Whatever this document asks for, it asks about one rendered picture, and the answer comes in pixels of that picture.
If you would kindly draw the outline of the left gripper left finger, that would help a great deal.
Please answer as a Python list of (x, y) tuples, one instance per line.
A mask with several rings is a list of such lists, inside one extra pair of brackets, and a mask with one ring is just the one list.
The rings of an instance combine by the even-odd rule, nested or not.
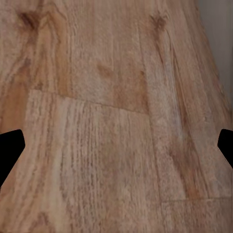
[(0, 187), (25, 148), (21, 129), (0, 134)]

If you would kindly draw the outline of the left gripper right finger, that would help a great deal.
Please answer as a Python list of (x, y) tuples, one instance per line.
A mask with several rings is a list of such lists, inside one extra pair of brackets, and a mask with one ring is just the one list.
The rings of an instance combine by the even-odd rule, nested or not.
[(233, 168), (233, 131), (222, 129), (217, 146)]

